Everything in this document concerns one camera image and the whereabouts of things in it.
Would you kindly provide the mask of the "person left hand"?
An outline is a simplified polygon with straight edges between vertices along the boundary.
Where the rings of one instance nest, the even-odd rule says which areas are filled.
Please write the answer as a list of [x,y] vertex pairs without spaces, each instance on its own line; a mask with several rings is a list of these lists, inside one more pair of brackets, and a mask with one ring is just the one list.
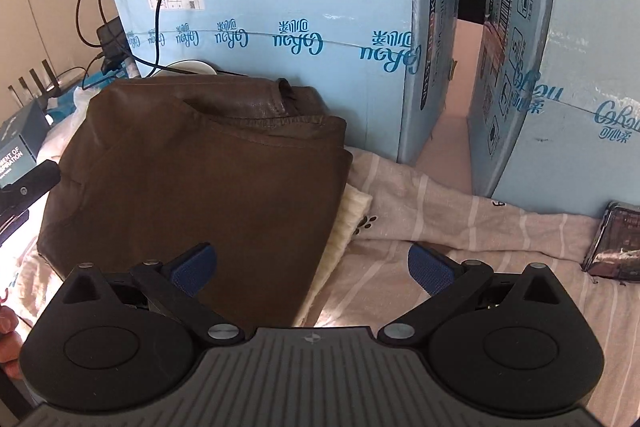
[[7,306],[2,306],[0,311],[0,364],[6,375],[19,381],[23,378],[20,361],[18,361],[23,341],[17,332],[18,324],[20,321],[18,321],[15,312]]

